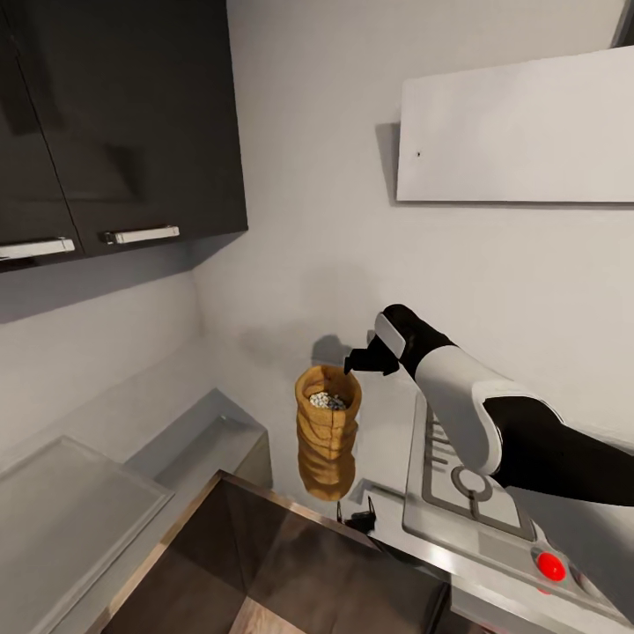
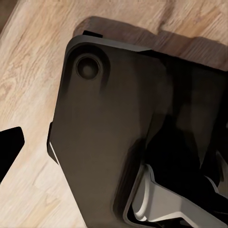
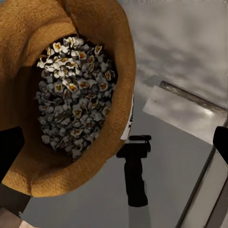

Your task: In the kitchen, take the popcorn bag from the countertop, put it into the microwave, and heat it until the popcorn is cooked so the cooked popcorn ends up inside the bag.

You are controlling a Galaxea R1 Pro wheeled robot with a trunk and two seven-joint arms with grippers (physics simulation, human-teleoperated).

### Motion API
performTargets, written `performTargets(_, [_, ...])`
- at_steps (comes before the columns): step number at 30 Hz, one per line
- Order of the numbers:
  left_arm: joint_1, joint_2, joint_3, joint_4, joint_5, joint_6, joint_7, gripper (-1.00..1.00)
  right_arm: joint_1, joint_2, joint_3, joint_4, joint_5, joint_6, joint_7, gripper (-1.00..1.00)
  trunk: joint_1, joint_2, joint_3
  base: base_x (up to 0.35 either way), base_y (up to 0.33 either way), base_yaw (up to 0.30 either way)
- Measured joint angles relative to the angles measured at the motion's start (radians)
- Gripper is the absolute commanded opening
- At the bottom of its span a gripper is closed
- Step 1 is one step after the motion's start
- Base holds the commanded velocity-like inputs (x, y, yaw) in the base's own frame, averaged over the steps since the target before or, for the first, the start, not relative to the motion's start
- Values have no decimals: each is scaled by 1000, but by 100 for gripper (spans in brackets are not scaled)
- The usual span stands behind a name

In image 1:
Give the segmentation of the popcorn bag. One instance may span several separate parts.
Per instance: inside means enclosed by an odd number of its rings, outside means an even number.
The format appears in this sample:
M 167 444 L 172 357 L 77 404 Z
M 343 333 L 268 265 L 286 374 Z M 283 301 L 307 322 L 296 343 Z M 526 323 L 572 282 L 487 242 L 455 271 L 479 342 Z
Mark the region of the popcorn bag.
M 353 445 L 360 426 L 362 387 L 352 372 L 342 367 L 316 365 L 300 375 L 294 385 L 297 426 L 311 448 L 329 461 L 343 457 Z M 325 394 L 344 409 L 315 405 L 313 396 Z

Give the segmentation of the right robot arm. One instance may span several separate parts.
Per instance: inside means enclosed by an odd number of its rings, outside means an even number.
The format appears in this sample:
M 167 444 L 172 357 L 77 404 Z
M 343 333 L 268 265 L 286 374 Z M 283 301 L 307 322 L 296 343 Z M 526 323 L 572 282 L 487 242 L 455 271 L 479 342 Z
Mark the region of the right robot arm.
M 402 304 L 377 315 L 366 341 L 344 374 L 403 364 L 462 464 L 496 480 L 634 626 L 634 455 L 566 427 Z

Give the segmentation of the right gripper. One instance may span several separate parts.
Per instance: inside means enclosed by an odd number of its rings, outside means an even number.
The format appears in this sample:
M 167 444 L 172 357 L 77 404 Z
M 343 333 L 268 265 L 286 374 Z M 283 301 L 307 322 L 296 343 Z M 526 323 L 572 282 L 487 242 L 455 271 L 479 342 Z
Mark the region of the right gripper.
M 391 359 L 381 358 L 372 349 L 372 343 L 366 350 L 353 350 L 344 360 L 344 374 L 352 370 L 366 370 L 369 372 L 392 373 L 400 371 L 400 364 L 395 355 Z

